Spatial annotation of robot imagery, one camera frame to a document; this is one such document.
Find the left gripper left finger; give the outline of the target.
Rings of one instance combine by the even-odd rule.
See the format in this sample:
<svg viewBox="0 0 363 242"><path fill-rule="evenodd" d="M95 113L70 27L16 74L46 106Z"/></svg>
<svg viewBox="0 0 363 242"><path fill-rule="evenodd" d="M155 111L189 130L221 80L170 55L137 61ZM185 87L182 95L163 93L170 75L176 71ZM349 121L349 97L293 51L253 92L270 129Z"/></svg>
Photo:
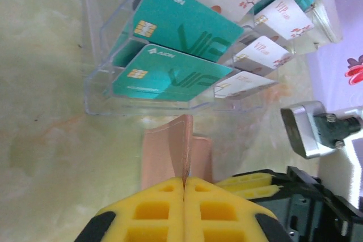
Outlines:
<svg viewBox="0 0 363 242"><path fill-rule="evenodd" d="M75 241L183 241L184 186L174 177L112 203Z"/></svg>

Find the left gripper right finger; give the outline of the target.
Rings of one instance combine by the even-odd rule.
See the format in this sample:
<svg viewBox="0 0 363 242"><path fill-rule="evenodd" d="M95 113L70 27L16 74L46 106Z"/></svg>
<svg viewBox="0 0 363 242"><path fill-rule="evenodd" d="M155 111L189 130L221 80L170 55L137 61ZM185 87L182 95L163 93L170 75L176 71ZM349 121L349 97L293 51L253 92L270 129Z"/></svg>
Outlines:
<svg viewBox="0 0 363 242"><path fill-rule="evenodd" d="M273 212L197 177L184 190L185 241L292 241Z"/></svg>

